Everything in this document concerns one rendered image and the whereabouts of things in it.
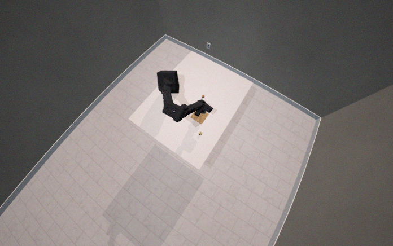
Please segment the tan mat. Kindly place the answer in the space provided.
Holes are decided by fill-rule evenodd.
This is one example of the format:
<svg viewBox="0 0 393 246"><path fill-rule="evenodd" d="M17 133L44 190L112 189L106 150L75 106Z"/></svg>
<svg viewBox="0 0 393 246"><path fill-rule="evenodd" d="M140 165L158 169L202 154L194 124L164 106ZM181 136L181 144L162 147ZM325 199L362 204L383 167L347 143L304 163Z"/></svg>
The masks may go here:
<svg viewBox="0 0 393 246"><path fill-rule="evenodd" d="M194 112L195 113L195 112ZM200 114L199 116L196 116L195 114L191 115L191 118L193 118L195 121L199 122L200 124L203 123L203 121L207 118L207 116L209 115L207 112L204 114Z"/></svg>

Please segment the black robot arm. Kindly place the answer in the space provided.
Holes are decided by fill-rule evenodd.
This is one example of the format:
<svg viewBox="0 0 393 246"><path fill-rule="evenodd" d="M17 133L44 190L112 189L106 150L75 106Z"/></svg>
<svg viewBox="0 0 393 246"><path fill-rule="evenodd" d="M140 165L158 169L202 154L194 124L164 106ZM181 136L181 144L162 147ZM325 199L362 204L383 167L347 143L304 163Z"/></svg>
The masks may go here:
<svg viewBox="0 0 393 246"><path fill-rule="evenodd" d="M164 74L163 78L161 79L161 83L160 83L160 87L159 87L159 91L163 95L164 106L166 104L166 106L163 107L163 110L162 110L164 114L173 118L173 120L175 122L179 122L183 118L185 118L187 115L189 115L193 112L195 112L194 114L196 116L199 116L201 114L201 112L204 112L205 110L208 113L210 113L213 110L213 108L211 106L209 106L202 99L198 100L197 102L195 102L193 104L188 105L189 107L186 104L182 104L181 106L174 104L173 99L172 99L172 95L171 95L171 87L172 87L171 81L172 80L173 80L173 77Z"/></svg>

